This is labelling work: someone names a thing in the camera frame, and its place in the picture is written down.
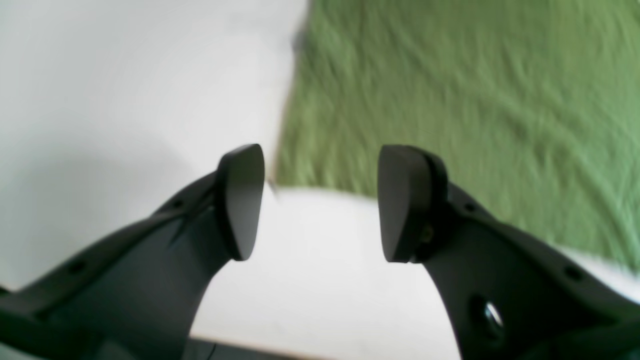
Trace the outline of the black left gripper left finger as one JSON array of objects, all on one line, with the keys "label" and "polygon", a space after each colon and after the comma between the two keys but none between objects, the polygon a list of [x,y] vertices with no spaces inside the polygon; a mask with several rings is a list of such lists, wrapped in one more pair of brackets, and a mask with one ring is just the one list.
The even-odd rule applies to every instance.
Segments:
[{"label": "black left gripper left finger", "polygon": [[150,216],[1,296],[1,343],[41,360],[212,360],[190,330],[212,278],[249,259],[265,186],[258,144]]}]

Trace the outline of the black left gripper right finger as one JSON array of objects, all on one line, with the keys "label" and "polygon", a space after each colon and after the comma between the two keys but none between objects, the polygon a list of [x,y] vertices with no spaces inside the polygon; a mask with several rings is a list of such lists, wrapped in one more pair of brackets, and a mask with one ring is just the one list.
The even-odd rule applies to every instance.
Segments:
[{"label": "black left gripper right finger", "polygon": [[434,153],[383,145],[377,203],[385,259],[426,269],[463,360],[639,358],[639,305],[493,217]]}]

